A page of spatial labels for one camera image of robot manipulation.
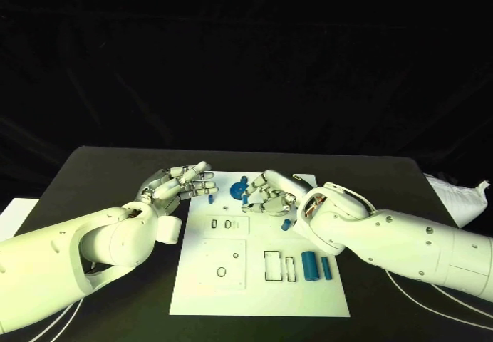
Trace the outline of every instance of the table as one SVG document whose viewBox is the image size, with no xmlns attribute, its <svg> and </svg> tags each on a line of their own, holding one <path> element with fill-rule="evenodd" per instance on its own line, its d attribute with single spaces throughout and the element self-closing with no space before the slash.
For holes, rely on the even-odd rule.
<svg viewBox="0 0 493 342">
<path fill-rule="evenodd" d="M 124 205 L 159 168 L 196 164 L 200 160 L 222 171 L 261 172 L 274 168 L 313 173 L 320 185 L 324 182 L 343 185 L 376 208 L 454 225 L 420 168 L 407 158 L 81 147 L 69 156 L 17 234 Z M 174 215 L 186 220 L 186 202 Z M 84 300 L 59 341 L 363 341 L 368 338 L 483 341 L 493 338 L 490 331 L 456 323 L 420 308 L 395 288 L 384 270 L 349 250 L 337 257 L 337 264 L 352 318 L 169 316 L 179 257 L 180 243 L 156 244 L 146 263 Z M 428 284 L 395 278 L 424 304 L 493 326 Z M 2 340 L 29 341 L 52 320 L 53 317 L 12 332 Z M 59 329 L 61 326 L 53 328 L 46 341 Z"/>
</svg>

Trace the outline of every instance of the robotic hand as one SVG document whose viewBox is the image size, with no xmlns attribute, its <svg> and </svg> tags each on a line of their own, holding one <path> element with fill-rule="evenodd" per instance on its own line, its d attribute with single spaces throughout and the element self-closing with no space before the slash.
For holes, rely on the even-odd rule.
<svg viewBox="0 0 493 342">
<path fill-rule="evenodd" d="M 293 230 L 329 254 L 346 247 L 373 266 L 493 301 L 493 239 L 375 206 L 333 183 L 313 188 L 296 175 L 267 170 L 245 190 L 264 203 L 244 212 L 281 216 L 296 204 Z"/>
<path fill-rule="evenodd" d="M 180 200 L 218 192 L 211 165 L 160 170 L 137 199 L 0 243 L 0 334 L 38 322 L 125 275 L 156 240 L 177 243 Z M 81 256 L 92 265 L 84 272 Z"/>
</svg>

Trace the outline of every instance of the white cable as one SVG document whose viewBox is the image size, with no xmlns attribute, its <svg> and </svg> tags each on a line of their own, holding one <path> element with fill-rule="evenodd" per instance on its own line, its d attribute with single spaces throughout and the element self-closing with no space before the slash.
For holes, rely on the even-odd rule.
<svg viewBox="0 0 493 342">
<path fill-rule="evenodd" d="M 53 342 L 55 339 L 62 335 L 62 332 L 65 331 L 66 327 L 69 326 L 69 322 L 74 320 L 75 314 L 76 314 L 76 312 L 79 311 L 79 307 L 81 307 L 81 304 L 82 304 L 82 300 L 84 300 L 84 298 L 79 300 L 79 305 L 76 305 L 75 312 L 72 313 L 72 317 L 69 318 L 69 321 L 66 322 L 65 326 L 62 327 L 62 330 L 59 331 L 59 334 L 53 337 L 52 342 Z"/>
<path fill-rule="evenodd" d="M 482 315 L 486 315 L 489 318 L 493 318 L 493 315 L 490 315 L 487 312 L 482 311 L 480 309 L 474 308 L 471 305 L 460 301 L 451 294 L 448 294 L 437 285 L 431 284 L 431 286 L 458 304 L 464 305 L 469 309 L 474 310 Z"/>
<path fill-rule="evenodd" d="M 489 326 L 482 326 L 480 324 L 476 324 L 476 323 L 471 323 L 471 322 L 467 322 L 467 321 L 463 321 L 461 319 L 456 318 L 456 317 L 451 317 L 445 314 L 443 314 L 441 312 L 435 311 L 434 309 L 430 309 L 425 305 L 422 305 L 412 297 L 411 295 L 407 294 L 407 292 L 402 290 L 401 286 L 398 285 L 398 283 L 395 282 L 394 278 L 392 278 L 392 275 L 388 273 L 388 270 L 385 270 L 386 274 L 388 274 L 388 277 L 391 278 L 392 280 L 392 283 L 394 285 L 398 287 L 398 289 L 401 290 L 401 292 L 405 294 L 405 296 L 422 307 L 425 308 L 428 311 L 431 311 L 434 314 L 440 315 L 440 316 L 444 316 L 445 318 L 450 318 L 453 319 L 454 321 L 458 321 L 460 323 L 464 323 L 464 324 L 469 324 L 470 326 L 476 326 L 477 328 L 483 328 L 483 329 L 487 329 L 487 330 L 493 330 L 492 327 Z"/>
<path fill-rule="evenodd" d="M 63 312 L 59 314 L 59 317 L 56 317 L 56 320 L 53 320 L 53 323 L 46 327 L 46 329 L 38 334 L 38 336 L 29 340 L 29 342 L 35 342 L 45 334 L 46 331 L 53 327 L 53 325 L 56 325 L 56 322 L 59 321 L 59 319 L 63 317 L 63 315 L 66 314 L 69 308 L 74 306 L 74 304 L 68 305 L 68 307 L 65 308 Z"/>
</svg>

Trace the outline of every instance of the white board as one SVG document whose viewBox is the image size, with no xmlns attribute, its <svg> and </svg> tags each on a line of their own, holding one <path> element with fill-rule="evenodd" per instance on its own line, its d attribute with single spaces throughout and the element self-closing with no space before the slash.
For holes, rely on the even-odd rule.
<svg viewBox="0 0 493 342">
<path fill-rule="evenodd" d="M 219 187 L 213 203 L 209 204 L 206 196 L 190 203 L 170 315 L 349 317 L 336 258 L 293 229 L 281 230 L 284 220 L 296 219 L 296 209 L 283 217 L 245 214 L 229 188 L 242 175 L 249 183 L 260 173 L 213 173 Z M 316 187 L 313 175 L 298 176 Z M 261 202 L 260 196 L 252 195 L 249 202 Z M 226 220 L 231 228 L 223 227 Z M 265 280 L 265 251 L 281 253 L 281 281 Z M 303 276 L 304 251 L 316 252 L 319 281 L 306 281 Z M 323 277 L 320 257 L 324 256 L 330 263 L 330 281 Z M 285 258 L 290 257 L 296 281 L 288 281 L 287 276 L 291 260 L 287 263 Z"/>
</svg>

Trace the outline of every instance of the circular hole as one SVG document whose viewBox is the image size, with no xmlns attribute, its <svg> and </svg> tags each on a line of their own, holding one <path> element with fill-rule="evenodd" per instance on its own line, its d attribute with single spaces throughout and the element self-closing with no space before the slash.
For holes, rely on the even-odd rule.
<svg viewBox="0 0 493 342">
<path fill-rule="evenodd" d="M 226 269 L 223 267 L 218 268 L 216 274 L 222 278 L 226 275 Z"/>
</svg>

